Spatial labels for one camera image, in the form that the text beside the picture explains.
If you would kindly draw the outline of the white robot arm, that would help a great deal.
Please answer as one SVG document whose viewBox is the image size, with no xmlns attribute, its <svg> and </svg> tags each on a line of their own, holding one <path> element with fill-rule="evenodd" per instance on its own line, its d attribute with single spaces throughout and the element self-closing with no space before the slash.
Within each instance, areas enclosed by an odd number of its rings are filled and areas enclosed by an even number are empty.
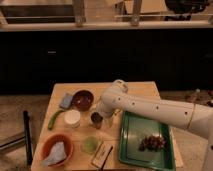
<svg viewBox="0 0 213 171">
<path fill-rule="evenodd" d="M 151 99 L 128 94 L 128 83 L 117 79 L 100 95 L 96 111 L 110 118 L 116 109 L 186 130 L 208 140 L 202 171 L 213 171 L 213 107 Z"/>
</svg>

